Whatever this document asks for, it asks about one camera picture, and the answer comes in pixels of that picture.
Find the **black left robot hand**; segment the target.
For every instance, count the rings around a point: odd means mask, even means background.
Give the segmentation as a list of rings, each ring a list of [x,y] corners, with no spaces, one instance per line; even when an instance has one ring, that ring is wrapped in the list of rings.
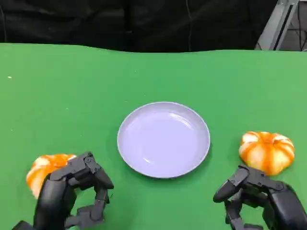
[[[94,203],[78,208],[77,214],[71,215],[77,198],[75,190],[88,188],[96,192]],[[109,203],[108,190],[113,188],[111,179],[91,152],[69,160],[66,166],[46,176],[35,208],[34,228],[67,230],[77,226],[83,230],[103,222],[103,212]]]

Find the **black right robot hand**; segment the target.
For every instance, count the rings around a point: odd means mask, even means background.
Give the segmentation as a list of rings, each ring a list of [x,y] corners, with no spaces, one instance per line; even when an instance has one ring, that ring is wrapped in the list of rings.
[[[262,217],[270,230],[305,230],[307,213],[295,190],[287,183],[268,177],[265,172],[239,165],[235,173],[216,191],[215,203],[224,203],[225,222],[233,230],[261,230],[262,226],[245,223],[243,205],[262,207]]]

